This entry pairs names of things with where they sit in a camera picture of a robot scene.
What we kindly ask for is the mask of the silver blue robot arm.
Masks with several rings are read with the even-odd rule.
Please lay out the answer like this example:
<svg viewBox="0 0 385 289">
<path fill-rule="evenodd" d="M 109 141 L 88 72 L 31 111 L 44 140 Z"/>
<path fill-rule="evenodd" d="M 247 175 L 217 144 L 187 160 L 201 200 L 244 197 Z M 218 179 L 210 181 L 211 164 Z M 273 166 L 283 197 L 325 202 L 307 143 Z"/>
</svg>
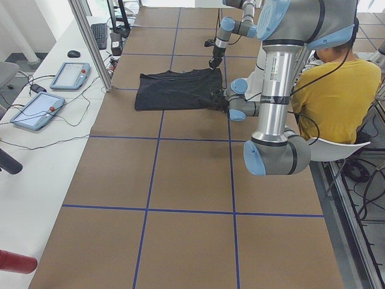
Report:
<svg viewBox="0 0 385 289">
<path fill-rule="evenodd" d="M 232 34 L 247 38 L 256 37 L 257 25 L 254 23 L 254 14 L 255 10 L 260 7 L 260 3 L 261 1 L 254 0 L 223 1 L 225 6 L 242 10 L 242 19 L 235 20 L 227 16 L 222 18 L 214 38 L 212 58 L 209 60 L 211 69 L 216 69 L 221 64 Z"/>
<path fill-rule="evenodd" d="M 257 130 L 244 143 L 244 162 L 253 175 L 291 175 L 304 170 L 310 147 L 286 126 L 294 94 L 296 57 L 302 49 L 332 48 L 348 42 L 354 30 L 356 1 L 226 1 L 242 19 L 225 17 L 215 39 L 211 68 L 220 65 L 232 34 L 257 38 L 260 54 L 248 78 L 224 92 L 229 116 L 258 115 Z"/>
</svg>

